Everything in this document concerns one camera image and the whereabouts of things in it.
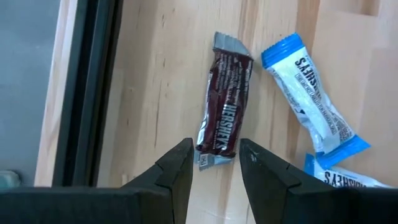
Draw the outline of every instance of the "white candy wrapper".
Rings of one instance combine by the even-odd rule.
[[[261,57],[263,67],[275,78],[296,117],[308,129],[324,169],[370,147],[331,103],[298,34],[276,43]]]
[[[326,184],[334,187],[382,187],[392,188],[386,184],[382,184],[377,180],[366,177],[365,175],[356,174],[340,167],[331,167],[330,169],[322,169],[317,163],[313,155],[305,156],[304,171],[316,177]]]

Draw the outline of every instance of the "hershey's logo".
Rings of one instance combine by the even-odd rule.
[[[216,149],[226,150],[228,147],[228,141],[234,126],[236,108],[237,106],[235,105],[224,105],[216,136]]]
[[[318,90],[317,79],[315,77],[315,72],[307,59],[300,58],[300,60],[296,61],[294,64],[296,64],[297,68],[300,70],[303,76],[310,82],[317,96],[319,96],[320,94]]]
[[[323,181],[334,187],[366,187],[357,180],[329,171],[325,171],[325,179]]]

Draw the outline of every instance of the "wooden surface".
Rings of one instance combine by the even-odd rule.
[[[125,0],[123,13],[100,185],[118,187],[181,139],[196,140],[217,30],[239,37],[256,59],[242,138],[300,168],[305,152],[313,152],[259,60],[298,32],[335,106],[373,145],[340,166],[398,186],[398,1]],[[194,168],[187,223],[254,223],[238,157]]]
[[[60,1],[49,88],[47,90],[39,155],[37,158],[35,186],[51,186],[52,184],[76,7],[77,0]]]

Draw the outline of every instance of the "candy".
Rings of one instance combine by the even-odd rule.
[[[392,188],[386,184],[382,184],[377,180],[366,177],[365,175],[356,174],[340,167],[331,167],[330,169],[322,169],[315,160],[314,156],[307,154],[305,156],[304,171],[316,177],[326,184],[334,187],[386,187]]]
[[[229,163],[235,156],[253,64],[249,51],[238,39],[219,32],[215,34],[213,51],[205,115],[195,150],[200,170]]]
[[[308,129],[317,161],[324,169],[370,147],[331,103],[298,34],[265,50],[262,65],[275,78],[300,123]]]

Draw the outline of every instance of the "brown candy wrapper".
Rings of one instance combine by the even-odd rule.
[[[205,116],[195,151],[199,169],[231,162],[248,103],[253,59],[238,39],[216,32]]]

